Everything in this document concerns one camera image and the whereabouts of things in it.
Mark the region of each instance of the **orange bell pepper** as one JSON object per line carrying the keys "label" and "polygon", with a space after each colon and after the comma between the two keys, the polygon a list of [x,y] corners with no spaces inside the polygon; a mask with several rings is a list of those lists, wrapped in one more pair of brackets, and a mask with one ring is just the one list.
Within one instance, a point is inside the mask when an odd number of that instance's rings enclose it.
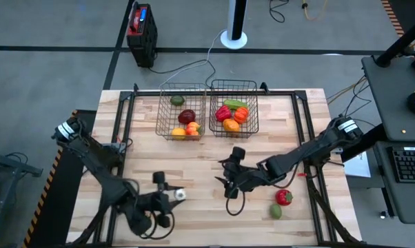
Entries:
{"label": "orange bell pepper", "polygon": [[223,127],[224,127],[224,130],[226,130],[227,132],[239,132],[240,131],[240,125],[232,119],[225,119],[223,121]]}
{"label": "orange bell pepper", "polygon": [[188,126],[186,126],[186,134],[187,135],[200,135],[199,134],[199,130],[200,130],[200,125],[194,121],[192,121],[191,123],[188,124]]}
{"label": "orange bell pepper", "polygon": [[244,122],[246,122],[248,114],[249,114],[249,110],[247,110],[246,107],[239,107],[235,111],[234,120],[238,124],[243,124]]}

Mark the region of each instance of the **metal wire basket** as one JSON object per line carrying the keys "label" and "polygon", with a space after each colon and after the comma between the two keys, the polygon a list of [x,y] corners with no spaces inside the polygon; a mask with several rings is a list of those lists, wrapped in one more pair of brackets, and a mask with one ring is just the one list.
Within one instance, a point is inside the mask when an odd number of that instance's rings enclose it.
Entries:
{"label": "metal wire basket", "polygon": [[[209,129],[217,137],[249,138],[259,130],[258,123],[258,96],[256,83],[240,80],[213,80],[211,84]],[[239,132],[226,132],[222,122],[216,120],[216,111],[223,106],[226,99],[238,100],[246,103],[249,115],[246,122],[240,125]]]}
{"label": "metal wire basket", "polygon": [[[181,106],[171,104],[173,96],[182,96]],[[195,122],[201,127],[199,135],[171,135],[174,128],[186,129],[186,124],[179,122],[179,114],[183,110],[195,112]],[[202,83],[165,83],[160,88],[159,111],[155,132],[167,140],[198,141],[205,133],[206,119],[206,85]]]}

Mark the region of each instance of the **wooden tabletop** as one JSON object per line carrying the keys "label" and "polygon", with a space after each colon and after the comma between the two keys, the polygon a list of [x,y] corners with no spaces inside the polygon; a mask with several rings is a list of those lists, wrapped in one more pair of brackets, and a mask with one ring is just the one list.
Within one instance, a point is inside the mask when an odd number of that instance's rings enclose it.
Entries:
{"label": "wooden tabletop", "polygon": [[[92,131],[93,137],[101,143],[111,140],[119,92],[102,92]],[[330,121],[324,91],[307,89],[306,92],[314,130],[318,135]],[[133,144],[127,150],[123,177],[138,180],[143,194],[156,190],[152,173],[164,171],[169,184],[185,187],[187,200],[174,209],[175,230],[166,239],[141,240],[130,231],[125,216],[119,216],[113,245],[315,245],[310,200],[303,177],[297,176],[289,186],[294,199],[291,205],[282,207],[283,216],[280,220],[271,219],[268,212],[274,202],[275,187],[257,187],[247,193],[245,209],[239,216],[229,216],[225,210],[224,188],[214,177],[222,177],[223,168],[217,161],[227,158],[233,146],[246,150],[242,164],[247,166],[255,166],[256,162],[268,156],[284,154],[299,146],[290,96],[259,96],[258,102],[259,132],[249,139],[216,138],[207,128],[199,142],[166,141],[155,133],[159,98],[136,97],[130,130]],[[300,112],[303,128],[307,130],[301,104]],[[123,133],[124,119],[125,115],[119,135]],[[341,161],[339,156],[332,157],[332,160]],[[325,165],[323,173],[332,210],[347,230],[355,238],[361,239],[343,167],[329,163]],[[291,176],[290,172],[279,185],[285,185]],[[92,175],[86,174],[77,195],[68,242],[79,237],[96,214],[100,193],[98,182]],[[232,211],[238,210],[240,206],[240,198],[230,201]],[[106,237],[108,216],[107,213],[102,238]],[[320,216],[324,236],[328,240],[323,212],[320,212]],[[158,228],[156,235],[161,236],[166,232]]]}

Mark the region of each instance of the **keyboard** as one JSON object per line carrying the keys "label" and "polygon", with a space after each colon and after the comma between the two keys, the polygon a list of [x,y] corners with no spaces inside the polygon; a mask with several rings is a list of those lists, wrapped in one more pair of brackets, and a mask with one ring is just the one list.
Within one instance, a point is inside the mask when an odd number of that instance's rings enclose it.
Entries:
{"label": "keyboard", "polygon": [[415,183],[415,151],[404,150],[403,147],[387,149],[394,167],[398,183]]}

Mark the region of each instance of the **gray floor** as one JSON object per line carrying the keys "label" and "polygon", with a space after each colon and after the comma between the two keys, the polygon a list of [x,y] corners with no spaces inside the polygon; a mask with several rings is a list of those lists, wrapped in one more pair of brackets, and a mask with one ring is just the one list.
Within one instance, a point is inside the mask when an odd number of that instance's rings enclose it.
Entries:
{"label": "gray floor", "polygon": [[[128,1],[0,1],[0,45],[108,46],[116,43]],[[227,1],[149,0],[159,27],[160,47],[206,48],[225,27]],[[313,1],[316,14],[322,0]],[[306,21],[301,2],[281,8],[287,21],[271,20],[268,1],[250,0],[245,31],[247,48],[383,50],[397,35],[379,0],[329,1],[320,21]],[[53,129],[72,110],[95,110],[112,53],[0,52],[0,153],[26,153],[33,165],[45,169],[41,178],[24,178],[17,205],[8,218],[5,242],[21,243],[56,152]],[[205,54],[160,54],[155,70],[203,59]],[[271,88],[323,87],[329,96],[359,80],[361,56],[212,54],[217,79],[266,82]],[[208,65],[182,72],[173,81],[204,82]],[[157,89],[170,74],[157,75],[138,68],[129,53],[121,53],[113,90]],[[372,99],[365,90],[362,97]],[[350,94],[330,105],[332,116],[343,111]],[[351,110],[361,106],[355,101]],[[380,123],[374,103],[353,115]],[[360,123],[364,131],[371,127]],[[364,240],[381,245],[415,247],[415,225],[397,219],[381,220],[381,193],[351,189]]]}

